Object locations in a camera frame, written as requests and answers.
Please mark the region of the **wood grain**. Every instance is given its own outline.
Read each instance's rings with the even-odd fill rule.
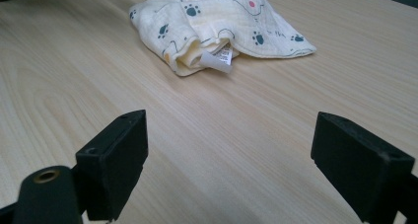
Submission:
[[[130,24],[142,1],[0,3],[0,206],[140,109],[150,155],[119,223],[360,223],[310,157],[318,112],[418,157],[416,9],[269,0],[317,53],[179,78]]]

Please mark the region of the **blue paw print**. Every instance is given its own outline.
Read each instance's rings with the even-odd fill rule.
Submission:
[[[158,38],[166,37],[166,33],[168,33],[168,32],[169,32],[169,25],[168,24],[160,27],[160,35],[158,36]]]
[[[252,39],[255,41],[255,45],[264,44],[264,38],[262,37],[260,32],[254,32],[254,36]]]
[[[292,36],[292,38],[290,38],[290,40],[294,40],[294,41],[297,41],[297,42],[301,42],[301,41],[304,41],[305,39],[302,36],[294,35],[294,36]]]
[[[135,18],[135,15],[136,15],[136,10],[133,10],[133,11],[129,14],[129,17],[130,17],[131,19],[134,19],[134,18]]]
[[[187,13],[188,16],[196,16],[197,14],[200,14],[199,6],[192,4],[189,4],[188,6],[184,6],[184,9],[186,10],[185,13]]]

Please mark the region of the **cloth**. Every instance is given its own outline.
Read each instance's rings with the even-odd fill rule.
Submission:
[[[277,14],[267,0],[147,0],[129,10],[145,45],[179,76],[205,67],[204,51],[228,42],[260,58],[292,58],[315,47]]]

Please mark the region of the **light wood surface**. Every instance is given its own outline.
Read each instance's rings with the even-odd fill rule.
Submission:
[[[417,9],[269,0],[317,53],[180,78],[130,23],[143,1],[0,3],[0,206],[141,109],[150,154],[119,223],[361,223],[310,157],[319,111],[418,158]]]

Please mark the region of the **wooden table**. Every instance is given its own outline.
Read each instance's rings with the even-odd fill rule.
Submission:
[[[181,78],[130,23],[143,1],[0,3],[0,206],[141,109],[150,154],[119,223],[360,223],[310,157],[320,111],[418,158],[416,9],[269,0],[317,53]]]

